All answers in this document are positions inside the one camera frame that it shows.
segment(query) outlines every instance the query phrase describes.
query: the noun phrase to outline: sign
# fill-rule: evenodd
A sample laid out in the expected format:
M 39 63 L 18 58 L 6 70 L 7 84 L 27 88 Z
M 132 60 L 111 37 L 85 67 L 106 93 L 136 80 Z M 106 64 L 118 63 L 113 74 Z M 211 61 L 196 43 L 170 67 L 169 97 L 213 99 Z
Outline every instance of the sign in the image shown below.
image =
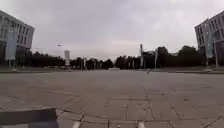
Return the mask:
M 206 57 L 213 57 L 213 43 L 214 43 L 214 34 L 212 34 L 211 29 L 209 27 L 209 20 L 206 20 L 202 25 L 203 37 L 205 42 L 205 51 Z
M 6 41 L 6 60 L 15 60 L 16 55 L 16 42 L 17 42 L 17 29 L 10 28 L 8 31 L 7 41 Z
M 70 66 L 70 52 L 69 52 L 69 50 L 65 50 L 65 65 Z

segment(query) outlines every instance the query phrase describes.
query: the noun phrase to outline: white building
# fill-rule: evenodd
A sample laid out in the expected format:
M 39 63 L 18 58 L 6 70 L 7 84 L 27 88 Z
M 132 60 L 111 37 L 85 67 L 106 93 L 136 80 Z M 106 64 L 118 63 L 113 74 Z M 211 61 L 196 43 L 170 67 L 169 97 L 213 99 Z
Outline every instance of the white building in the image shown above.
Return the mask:
M 0 51 L 5 48 L 9 28 L 18 30 L 17 48 L 29 50 L 32 46 L 34 28 L 0 10 Z
M 207 58 L 215 57 L 218 63 L 224 64 L 224 11 L 206 19 L 195 27 L 198 47 Z

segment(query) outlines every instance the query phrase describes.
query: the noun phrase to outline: crack in pavement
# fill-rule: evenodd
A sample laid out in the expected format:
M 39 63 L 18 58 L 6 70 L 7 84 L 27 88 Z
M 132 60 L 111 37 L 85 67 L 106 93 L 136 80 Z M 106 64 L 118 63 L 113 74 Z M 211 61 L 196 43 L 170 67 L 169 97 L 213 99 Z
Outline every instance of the crack in pavement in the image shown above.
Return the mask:
M 217 118 L 216 120 L 212 121 L 211 123 L 207 124 L 206 126 L 204 126 L 203 128 L 208 128 L 209 126 L 211 126 L 212 124 L 214 124 L 215 122 L 219 121 L 220 119 L 222 119 L 223 116 L 220 116 L 219 118 Z

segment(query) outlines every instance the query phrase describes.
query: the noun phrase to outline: cloud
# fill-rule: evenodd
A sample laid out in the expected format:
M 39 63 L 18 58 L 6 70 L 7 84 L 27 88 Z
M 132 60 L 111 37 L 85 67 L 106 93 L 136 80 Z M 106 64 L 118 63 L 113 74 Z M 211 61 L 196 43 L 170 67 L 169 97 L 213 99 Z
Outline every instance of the cloud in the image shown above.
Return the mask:
M 1 10 L 35 27 L 33 50 L 106 59 L 166 46 L 197 46 L 194 26 L 222 11 L 222 0 L 0 0 Z

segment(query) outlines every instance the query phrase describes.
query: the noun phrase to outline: pavement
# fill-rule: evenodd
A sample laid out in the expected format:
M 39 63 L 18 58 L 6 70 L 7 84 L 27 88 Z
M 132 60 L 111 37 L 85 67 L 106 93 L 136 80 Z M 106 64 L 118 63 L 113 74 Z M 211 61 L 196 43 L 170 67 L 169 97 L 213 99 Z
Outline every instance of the pavement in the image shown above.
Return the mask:
M 223 75 L 224 70 L 213 70 L 213 69 L 198 69 L 198 70 L 181 70 L 181 69 L 153 69 L 152 72 L 167 72 L 167 73 L 190 73 L 190 74 L 217 74 Z
M 221 128 L 223 82 L 142 71 L 0 74 L 0 111 L 56 108 L 60 128 Z

